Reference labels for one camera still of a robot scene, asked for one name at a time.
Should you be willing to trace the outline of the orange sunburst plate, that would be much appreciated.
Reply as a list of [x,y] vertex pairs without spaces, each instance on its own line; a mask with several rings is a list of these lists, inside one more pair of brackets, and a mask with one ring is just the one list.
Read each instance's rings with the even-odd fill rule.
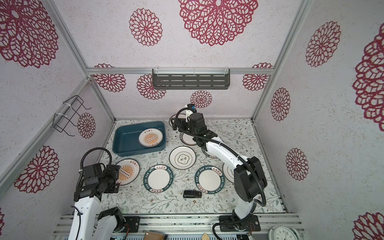
[[121,186],[132,183],[139,176],[141,168],[138,161],[134,159],[124,159],[116,163],[116,165],[120,166],[117,183]]
[[180,118],[180,115],[173,115],[169,119],[169,125],[173,129],[173,131],[176,131],[179,129],[180,123],[182,122],[183,118]]
[[155,128],[142,131],[139,135],[139,143],[147,148],[159,145],[164,138],[163,132]]

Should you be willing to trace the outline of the white plate cloud emblem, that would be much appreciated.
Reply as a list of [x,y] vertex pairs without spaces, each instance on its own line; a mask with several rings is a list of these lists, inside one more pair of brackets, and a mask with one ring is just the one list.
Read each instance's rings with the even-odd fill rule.
[[171,151],[170,164],[178,170],[187,170],[196,162],[197,156],[193,149],[180,146]]

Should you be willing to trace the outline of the green rim plate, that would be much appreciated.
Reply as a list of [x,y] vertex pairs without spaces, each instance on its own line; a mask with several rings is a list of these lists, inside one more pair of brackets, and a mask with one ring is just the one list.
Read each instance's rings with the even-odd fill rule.
[[180,140],[183,144],[187,146],[196,146],[197,143],[194,140],[193,136],[187,135],[185,133],[180,133]]
[[201,148],[202,152],[204,155],[206,155],[208,158],[211,158],[211,159],[218,159],[217,156],[214,156],[214,155],[211,155],[209,154],[204,148]]
[[224,188],[225,177],[219,168],[206,165],[196,171],[195,184],[201,192],[213,195]]
[[169,189],[174,181],[174,173],[169,166],[150,167],[143,178],[144,188],[151,193],[162,193]]

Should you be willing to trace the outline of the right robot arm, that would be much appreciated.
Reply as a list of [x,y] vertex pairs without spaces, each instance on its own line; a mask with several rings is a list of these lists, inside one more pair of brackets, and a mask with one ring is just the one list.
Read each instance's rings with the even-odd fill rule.
[[266,206],[264,189],[268,183],[260,160],[241,156],[225,144],[208,129],[203,114],[193,113],[186,108],[182,111],[187,113],[185,118],[180,118],[180,113],[170,118],[173,130],[192,136],[201,149],[227,164],[234,174],[234,187],[239,197],[233,211],[234,218],[237,221],[247,219],[254,213],[256,205]]

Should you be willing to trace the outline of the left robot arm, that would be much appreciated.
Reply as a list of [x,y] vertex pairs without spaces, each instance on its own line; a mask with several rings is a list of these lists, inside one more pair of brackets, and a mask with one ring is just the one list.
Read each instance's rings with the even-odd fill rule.
[[103,194],[119,191],[120,166],[111,165],[102,169],[94,164],[80,169],[81,179],[74,193],[74,218],[69,234],[70,240],[109,240],[113,232],[126,225],[118,207],[101,211]]

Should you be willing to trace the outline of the teal plastic bin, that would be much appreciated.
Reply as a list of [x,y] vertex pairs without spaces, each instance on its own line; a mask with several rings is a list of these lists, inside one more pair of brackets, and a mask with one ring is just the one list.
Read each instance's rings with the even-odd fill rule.
[[[161,130],[164,135],[162,142],[159,145],[151,148],[144,147],[139,143],[140,133],[149,128]],[[165,124],[160,121],[125,125],[117,128],[115,131],[113,152],[120,157],[129,157],[158,152],[164,150],[165,147],[166,129]]]

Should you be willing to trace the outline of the black small device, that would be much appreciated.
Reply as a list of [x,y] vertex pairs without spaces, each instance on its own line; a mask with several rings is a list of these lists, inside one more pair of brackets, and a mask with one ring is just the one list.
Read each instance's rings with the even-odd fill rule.
[[195,199],[195,198],[201,198],[202,192],[196,191],[196,190],[185,190],[183,192],[183,198],[185,199]]

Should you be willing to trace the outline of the brown box front edge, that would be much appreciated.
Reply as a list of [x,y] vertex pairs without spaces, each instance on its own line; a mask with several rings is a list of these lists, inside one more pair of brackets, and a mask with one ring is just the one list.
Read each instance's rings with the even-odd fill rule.
[[166,240],[167,235],[155,232],[145,232],[143,240]]

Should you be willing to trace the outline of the white analog clock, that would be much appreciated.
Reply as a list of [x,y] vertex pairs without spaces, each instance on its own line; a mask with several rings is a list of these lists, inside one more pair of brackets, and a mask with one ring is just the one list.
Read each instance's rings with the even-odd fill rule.
[[270,227],[268,232],[268,240],[301,240],[299,232],[296,229],[274,226]]

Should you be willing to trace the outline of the grey wall shelf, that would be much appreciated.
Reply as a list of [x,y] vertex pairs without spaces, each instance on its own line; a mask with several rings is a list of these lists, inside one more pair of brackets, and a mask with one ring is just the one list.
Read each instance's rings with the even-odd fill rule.
[[156,90],[227,90],[229,69],[218,70],[152,70],[152,85]]

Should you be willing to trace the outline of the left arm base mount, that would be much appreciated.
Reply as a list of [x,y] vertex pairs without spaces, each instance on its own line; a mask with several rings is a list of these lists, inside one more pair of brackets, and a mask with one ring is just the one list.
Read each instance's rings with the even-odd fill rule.
[[141,217],[137,216],[124,216],[125,222],[121,229],[114,231],[114,233],[137,233],[140,226]]

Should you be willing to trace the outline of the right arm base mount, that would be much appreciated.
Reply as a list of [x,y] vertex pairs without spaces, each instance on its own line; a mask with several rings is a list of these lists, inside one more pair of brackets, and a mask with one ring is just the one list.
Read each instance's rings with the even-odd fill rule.
[[256,215],[252,215],[240,223],[229,224],[230,222],[236,222],[240,219],[234,216],[219,216],[219,227],[221,232],[259,232],[261,225]]

